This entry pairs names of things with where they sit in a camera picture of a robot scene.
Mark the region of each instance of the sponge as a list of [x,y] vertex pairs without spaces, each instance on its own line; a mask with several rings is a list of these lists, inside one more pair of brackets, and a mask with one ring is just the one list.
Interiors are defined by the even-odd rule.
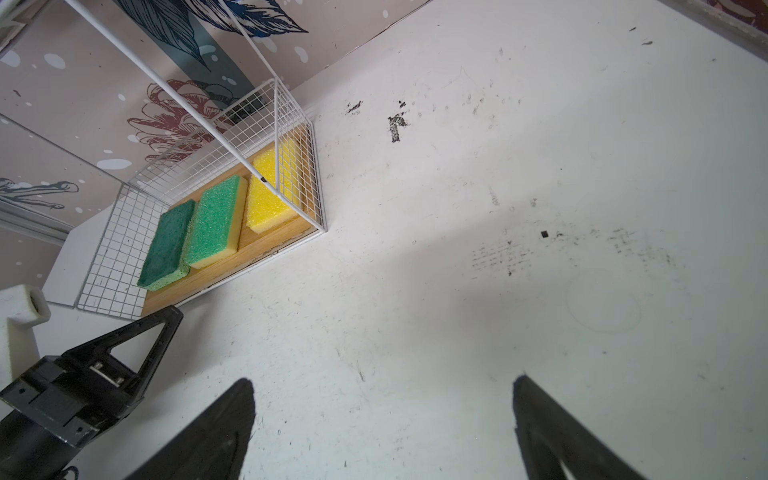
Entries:
[[141,268],[138,286],[154,292],[190,272],[184,260],[184,249],[189,240],[194,207],[194,200],[189,200],[160,215],[157,232]]
[[240,175],[233,175],[203,192],[192,220],[190,266],[204,268],[237,252],[247,185]]
[[[282,156],[283,195],[288,200],[297,202],[299,170],[296,163],[300,158],[300,150],[296,141],[290,137],[282,141],[280,154]],[[266,181],[275,185],[275,147],[261,154],[253,155],[249,161],[262,174]],[[298,214],[291,210],[277,195],[267,190],[258,178],[251,177],[248,185],[248,201],[246,205],[246,225],[256,233],[264,233],[272,227],[284,223]]]

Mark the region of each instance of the yellow sponge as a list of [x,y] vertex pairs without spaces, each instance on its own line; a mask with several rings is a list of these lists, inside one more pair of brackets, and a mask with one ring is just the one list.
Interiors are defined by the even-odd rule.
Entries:
[[[297,162],[300,158],[300,150],[296,141],[285,138],[281,142],[282,168],[280,176],[283,178],[283,195],[288,200],[298,203],[299,191]],[[248,159],[261,173],[266,181],[275,185],[275,147],[260,154],[255,154]],[[267,190],[266,186],[258,178],[251,177],[248,185],[248,199],[246,201],[246,225],[256,233],[264,233],[272,227],[276,227],[298,214],[285,205],[275,194]]]

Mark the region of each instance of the white wire basket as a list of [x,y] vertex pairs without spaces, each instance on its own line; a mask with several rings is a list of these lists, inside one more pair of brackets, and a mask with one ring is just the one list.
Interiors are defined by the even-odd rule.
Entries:
[[[312,122],[281,81],[264,82],[211,123],[245,158],[274,144],[274,187],[281,200],[317,230],[326,230]],[[232,152],[201,127],[123,183],[77,308],[141,318],[147,291],[136,284],[160,215],[238,164]]]

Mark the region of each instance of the green sponge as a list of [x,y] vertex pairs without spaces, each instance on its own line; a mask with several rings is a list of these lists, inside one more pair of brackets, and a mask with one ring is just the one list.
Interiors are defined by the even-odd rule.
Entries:
[[138,286],[154,292],[190,272],[189,265],[184,261],[184,248],[189,238],[194,206],[194,200],[189,200],[160,215],[157,232],[141,268]]
[[248,182],[233,175],[205,190],[192,220],[187,263],[204,268],[237,252]]

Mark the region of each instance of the bamboo tray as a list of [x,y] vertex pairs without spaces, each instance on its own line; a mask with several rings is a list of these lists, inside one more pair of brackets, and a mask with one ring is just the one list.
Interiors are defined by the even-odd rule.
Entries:
[[[266,147],[252,155],[248,161],[253,161],[255,156],[268,150],[273,145],[274,144],[268,144]],[[307,162],[310,161],[310,159],[299,158],[297,161]],[[191,195],[185,197],[182,200],[179,200],[179,202],[173,205],[173,207],[180,205],[188,200],[199,201],[200,197],[203,195],[203,192],[206,189],[226,180],[232,175],[242,175],[248,181],[250,181],[251,177],[251,174],[245,165],[238,164],[237,166],[230,168],[223,174],[214,178],[212,181],[203,185],[201,188],[194,191]],[[316,180],[314,178],[308,180],[309,181],[306,182],[298,181],[296,183],[299,185],[316,185]],[[314,201],[313,196],[315,188],[312,188],[312,191],[307,190],[310,189],[302,188],[299,192],[299,197],[301,199],[305,199],[304,201]],[[278,251],[279,249],[287,247],[291,243],[300,240],[307,235],[310,235],[311,233],[314,233],[316,230],[317,229],[310,222],[296,215],[296,217],[294,217],[292,220],[288,220],[285,223],[273,227],[267,232],[258,234],[253,232],[253,230],[245,225],[245,216],[243,215],[243,223],[240,227],[240,240],[237,245],[237,253],[223,260],[220,260],[213,265],[206,266],[203,269],[190,269],[189,275],[183,279],[173,282],[171,285],[168,285],[156,292],[147,292],[147,297],[144,300],[144,308],[141,311],[141,315],[146,316],[166,306],[179,303],[182,300],[185,300],[194,294],[205,290],[209,286],[214,285],[216,282],[219,282],[228,276],[241,271],[247,266],[253,265],[255,262],[263,259],[264,257],[268,257],[270,254]]]

